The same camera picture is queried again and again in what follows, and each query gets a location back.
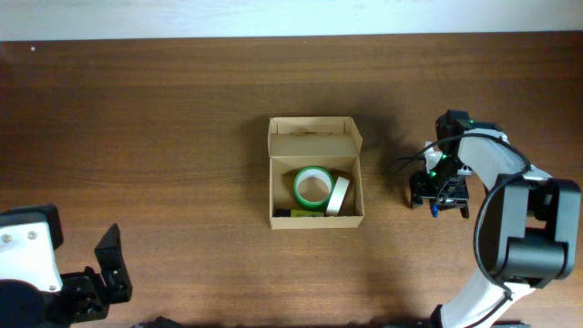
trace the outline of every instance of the green tape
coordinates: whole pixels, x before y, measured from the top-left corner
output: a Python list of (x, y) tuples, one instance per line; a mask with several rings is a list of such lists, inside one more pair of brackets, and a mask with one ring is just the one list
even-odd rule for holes
[[(320, 201), (309, 201), (302, 197), (302, 195), (300, 195), (300, 192), (298, 191), (298, 186), (302, 181), (308, 178), (316, 178), (322, 180), (328, 187), (328, 196)], [(300, 204), (304, 208), (308, 210), (323, 209), (326, 206), (326, 204), (328, 204), (328, 201), (330, 201), (333, 189), (334, 180), (332, 179), (332, 175), (330, 175), (330, 173), (327, 170), (316, 166), (310, 166), (302, 169), (300, 172), (298, 172), (298, 175), (295, 176), (295, 181), (293, 182), (293, 192), (295, 193), (295, 198), (300, 202)]]

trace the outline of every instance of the wooden table surface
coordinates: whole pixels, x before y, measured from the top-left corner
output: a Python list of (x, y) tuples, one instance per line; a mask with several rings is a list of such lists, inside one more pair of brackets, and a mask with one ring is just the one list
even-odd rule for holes
[[(2, 43), (0, 208), (58, 205), (61, 272), (97, 269), (119, 224), (133, 299), (79, 327), (426, 318), (476, 267), (484, 192), (470, 179), (472, 219), (435, 220), (387, 163), (458, 108), (583, 185), (582, 54), (581, 33)], [(268, 118), (284, 116), (355, 118), (360, 229), (270, 230)], [(504, 318), (583, 324), (582, 238), (568, 279)]]

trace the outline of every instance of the open cardboard box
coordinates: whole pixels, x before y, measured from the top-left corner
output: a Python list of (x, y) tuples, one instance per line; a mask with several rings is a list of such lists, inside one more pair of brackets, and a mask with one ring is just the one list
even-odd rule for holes
[[(352, 118), (271, 118), (267, 139), (270, 153), (271, 228), (357, 228), (364, 218), (360, 151), (363, 137)], [(298, 172), (308, 166), (350, 179), (336, 217), (274, 217), (275, 210), (305, 210), (293, 193)]]

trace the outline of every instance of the box flap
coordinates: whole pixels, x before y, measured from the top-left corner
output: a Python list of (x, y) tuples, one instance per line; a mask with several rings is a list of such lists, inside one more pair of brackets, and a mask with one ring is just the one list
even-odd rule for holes
[(358, 156), (363, 138), (352, 118), (272, 118), (270, 157)]

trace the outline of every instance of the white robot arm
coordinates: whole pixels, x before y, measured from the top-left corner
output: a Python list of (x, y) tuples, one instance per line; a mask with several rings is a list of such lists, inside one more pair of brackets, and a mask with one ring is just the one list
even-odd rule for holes
[[(525, 167), (503, 144), (508, 138), (495, 124), (475, 123), (465, 112), (448, 111), (436, 129), (439, 139), (456, 136), (455, 141), (440, 144), (442, 151), (426, 147), (425, 168), (410, 180), (412, 208), (427, 199), (435, 217), (440, 210), (459, 208), (468, 218), (466, 176), (474, 172), (490, 191)], [(484, 260), (486, 272), (476, 269), (452, 301), (435, 309), (433, 326), (490, 327), (520, 298), (566, 278), (575, 260), (579, 203), (577, 184), (553, 179), (533, 165), (492, 195), (483, 225), (476, 226), (481, 255), (476, 259)], [(546, 227), (528, 228), (528, 214)]]
[(59, 274), (55, 250), (63, 241), (54, 205), (0, 213), (0, 326), (68, 328), (104, 319), (111, 304), (129, 302), (117, 224), (95, 248), (101, 274), (89, 267)]

